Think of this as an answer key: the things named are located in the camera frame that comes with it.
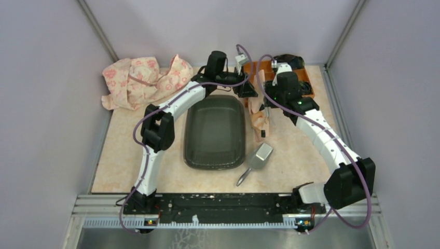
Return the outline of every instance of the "brown wooden box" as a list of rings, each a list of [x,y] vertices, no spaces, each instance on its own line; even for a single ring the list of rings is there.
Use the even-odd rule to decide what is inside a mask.
[[[254,62],[253,66],[254,66],[254,72],[251,75],[250,82],[254,81],[254,75],[257,72],[257,69],[256,69],[257,68],[257,62]],[[271,64],[270,61],[262,61],[261,65],[260,65],[260,70],[262,70],[262,69],[264,70],[264,74],[265,74],[266,80],[273,80],[275,78],[275,74],[273,73],[272,64]],[[307,71],[306,71],[305,68],[297,69],[297,70],[293,70],[293,71],[296,73],[296,75],[298,75],[298,80],[309,82],[310,85],[311,85],[309,76],[307,75]],[[244,65],[244,72],[247,73],[247,74],[249,74],[251,72],[251,65],[249,63]],[[312,86],[312,94],[303,95],[303,97],[312,97],[312,98],[315,97],[315,92],[313,90],[313,86]]]

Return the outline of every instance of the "pink floral towel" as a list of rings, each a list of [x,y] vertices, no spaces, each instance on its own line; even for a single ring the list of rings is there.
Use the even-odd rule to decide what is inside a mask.
[[[102,106],[108,110],[136,110],[184,87],[193,76],[193,67],[176,55],[170,69],[160,74],[155,57],[142,57],[119,60],[104,69],[102,75],[110,91],[101,97]]]

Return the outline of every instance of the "white wall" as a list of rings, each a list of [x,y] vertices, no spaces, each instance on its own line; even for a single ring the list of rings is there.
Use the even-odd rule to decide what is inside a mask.
[[[440,2],[370,1],[331,68],[396,248],[440,248]]]
[[[0,248],[60,248],[111,61],[74,0],[5,1],[0,23]]]
[[[293,53],[324,63],[357,0],[87,0],[120,58],[179,53],[205,65],[212,50],[235,56],[241,43],[256,61]]]

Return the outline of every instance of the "metal floor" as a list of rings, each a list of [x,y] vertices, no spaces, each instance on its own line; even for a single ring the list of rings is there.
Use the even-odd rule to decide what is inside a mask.
[[[349,219],[361,223],[363,217]],[[309,236],[280,229],[156,229],[131,234],[122,229],[84,228],[78,248],[375,248],[368,227],[355,230],[331,217]]]

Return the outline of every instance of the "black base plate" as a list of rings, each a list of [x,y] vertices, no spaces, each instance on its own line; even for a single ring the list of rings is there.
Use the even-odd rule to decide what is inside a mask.
[[[317,214],[325,207],[314,205]],[[279,223],[283,214],[310,214],[311,205],[299,210],[290,194],[278,193],[162,193],[155,196],[155,210],[161,223],[192,223],[197,215],[200,223]],[[124,209],[124,214],[145,214],[144,210]]]

